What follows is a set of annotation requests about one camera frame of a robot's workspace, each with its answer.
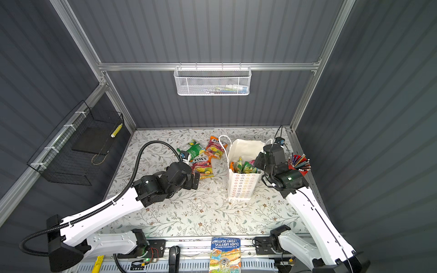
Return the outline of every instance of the red pencil holder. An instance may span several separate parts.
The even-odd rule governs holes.
[[[293,167],[291,166],[291,164],[289,164],[289,165],[288,165],[288,169],[295,169],[295,168],[293,168]],[[307,173],[308,173],[308,171],[301,172],[301,174],[302,174],[303,176],[305,176]]]

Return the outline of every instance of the black wire basket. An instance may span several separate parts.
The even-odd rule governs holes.
[[[48,152],[40,162],[29,160],[28,165],[49,182],[91,186],[123,124],[121,113],[87,108],[64,125],[67,129],[44,148]]]

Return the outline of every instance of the gray corrugated wall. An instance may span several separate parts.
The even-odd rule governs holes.
[[[71,1],[102,62],[315,62],[341,0]],[[139,128],[289,124],[311,72],[248,96],[182,97],[171,72],[109,72]]]
[[[435,272],[437,2],[358,1],[297,129],[369,272]]]
[[[140,127],[289,124],[310,71],[254,71],[248,96],[179,96],[173,72],[109,72]]]
[[[0,2],[0,197],[98,82],[49,1]]]
[[[70,110],[98,82],[48,0],[0,2],[0,197],[27,168],[26,162]],[[104,95],[95,106],[114,108]],[[40,178],[0,228],[1,272],[49,272],[47,258],[20,252],[22,238],[62,217],[101,202],[127,145],[118,134],[91,187],[49,183]],[[46,249],[46,237],[30,241]]]

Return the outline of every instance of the yellow marker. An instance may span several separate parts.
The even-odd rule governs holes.
[[[100,267],[102,266],[103,257],[105,257],[105,255],[97,257],[96,263],[94,264],[93,271],[91,273],[99,273]]]
[[[115,129],[113,132],[112,132],[112,134],[111,134],[111,137],[112,138],[115,138],[115,136],[118,134],[118,132],[121,130],[121,127],[123,126],[123,124],[120,124],[118,127],[117,127],[117,129]]]

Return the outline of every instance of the white mesh basket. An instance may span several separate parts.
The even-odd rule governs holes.
[[[184,70],[176,67],[174,80],[181,96],[245,96],[249,95],[252,71]]]

